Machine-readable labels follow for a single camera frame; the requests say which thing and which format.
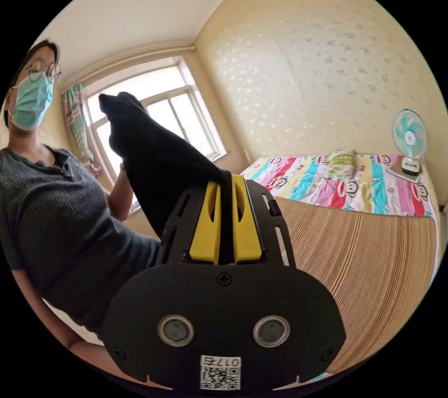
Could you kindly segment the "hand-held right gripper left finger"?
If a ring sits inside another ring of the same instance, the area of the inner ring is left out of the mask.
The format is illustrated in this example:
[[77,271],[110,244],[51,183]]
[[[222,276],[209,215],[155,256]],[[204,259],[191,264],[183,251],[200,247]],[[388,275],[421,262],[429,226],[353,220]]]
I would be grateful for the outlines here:
[[216,182],[207,185],[196,230],[189,250],[195,262],[217,264],[221,234],[221,188]]

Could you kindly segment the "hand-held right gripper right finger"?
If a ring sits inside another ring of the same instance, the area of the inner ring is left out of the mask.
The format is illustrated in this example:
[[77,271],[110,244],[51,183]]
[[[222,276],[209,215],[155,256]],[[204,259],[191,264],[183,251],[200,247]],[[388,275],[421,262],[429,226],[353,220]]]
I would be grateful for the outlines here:
[[235,263],[258,261],[262,255],[245,179],[232,175],[232,232]]

